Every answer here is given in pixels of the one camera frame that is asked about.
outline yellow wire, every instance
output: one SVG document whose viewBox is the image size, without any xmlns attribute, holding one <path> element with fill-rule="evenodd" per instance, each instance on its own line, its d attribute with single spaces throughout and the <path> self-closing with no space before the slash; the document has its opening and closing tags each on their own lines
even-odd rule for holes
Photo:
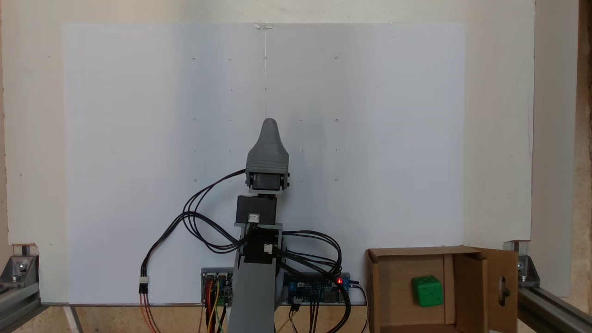
<svg viewBox="0 0 592 333">
<path fill-rule="evenodd" d="M 282 330 L 282 328 L 284 328 L 284 326 L 290 321 L 290 319 L 292 319 L 292 317 L 296 314 L 296 312 L 292 313 L 291 316 L 288 317 L 288 319 L 286 319 L 286 321 L 284 322 L 284 324 L 279 328 L 278 333 Z"/>
<path fill-rule="evenodd" d="M 212 309 L 212 313 L 210 314 L 210 320 L 208 321 L 208 333 L 210 333 L 210 324 L 212 323 L 212 319 L 214 318 L 215 309 L 218 307 L 218 297 L 220 296 L 220 281 L 218 281 L 218 286 L 216 287 L 216 301 L 214 302 L 214 309 Z"/>
</svg>

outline white wall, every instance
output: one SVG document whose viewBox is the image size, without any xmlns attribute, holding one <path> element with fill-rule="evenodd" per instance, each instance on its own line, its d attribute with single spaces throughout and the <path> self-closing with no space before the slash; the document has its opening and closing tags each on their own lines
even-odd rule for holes
<svg viewBox="0 0 592 333">
<path fill-rule="evenodd" d="M 537 0 L 535 23 L 529 255 L 541 276 L 542 287 L 557 296 L 569 296 L 578 1 Z"/>
<path fill-rule="evenodd" d="M 63 23 L 178 21 L 465 23 L 465 243 L 529 239 L 534 14 L 534 0 L 4 2 L 9 242 L 38 245 L 43 302 L 68 302 Z"/>
</svg>

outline orange wire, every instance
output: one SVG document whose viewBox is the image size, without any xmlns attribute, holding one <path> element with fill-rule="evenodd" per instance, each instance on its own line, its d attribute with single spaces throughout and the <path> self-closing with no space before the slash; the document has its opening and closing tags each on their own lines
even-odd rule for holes
<svg viewBox="0 0 592 333">
<path fill-rule="evenodd" d="M 140 294 L 140 311 L 142 312 L 142 318 L 144 318 L 144 322 L 146 323 L 146 326 L 148 326 L 148 329 L 152 332 L 155 333 L 154 330 L 150 327 L 150 324 L 148 324 L 148 320 L 146 319 L 146 316 L 144 316 L 144 309 L 142 307 L 142 294 Z"/>
<path fill-rule="evenodd" d="M 148 294 L 144 294 L 144 304 L 146 307 L 146 316 L 148 317 L 148 322 L 150 323 L 150 327 L 152 328 L 152 332 L 156 333 L 156 322 L 154 322 L 154 325 L 152 325 L 152 322 L 154 321 L 154 317 L 152 317 L 152 313 L 150 313 L 150 302 L 148 302 Z"/>
<path fill-rule="evenodd" d="M 201 332 L 201 320 L 204 319 L 204 305 L 201 305 L 201 311 L 200 311 L 200 324 L 198 325 L 198 329 L 197 329 L 197 333 Z"/>
</svg>

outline cardboard box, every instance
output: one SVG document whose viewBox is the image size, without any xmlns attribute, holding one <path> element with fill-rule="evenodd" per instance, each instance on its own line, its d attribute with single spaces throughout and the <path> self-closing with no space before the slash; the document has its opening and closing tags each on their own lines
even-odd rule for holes
<svg viewBox="0 0 592 333">
<path fill-rule="evenodd" d="M 517 252 L 461 245 L 367 254 L 372 333 L 517 332 Z M 411 279 L 427 275 L 442 282 L 443 305 L 415 304 Z"/>
</svg>

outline wire connector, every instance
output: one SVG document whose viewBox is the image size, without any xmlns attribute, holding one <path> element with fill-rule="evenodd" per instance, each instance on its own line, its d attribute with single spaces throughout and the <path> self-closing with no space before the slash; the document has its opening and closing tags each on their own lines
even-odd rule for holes
<svg viewBox="0 0 592 333">
<path fill-rule="evenodd" d="M 148 281 L 150 279 L 148 279 L 148 276 L 140 276 L 140 288 L 138 289 L 138 292 L 140 294 L 148 294 Z"/>
<path fill-rule="evenodd" d="M 302 304 L 302 301 L 302 297 L 294 297 L 292 299 L 292 306 L 290 306 L 290 311 L 298 312 L 298 310 L 300 310 L 300 305 Z"/>
</svg>

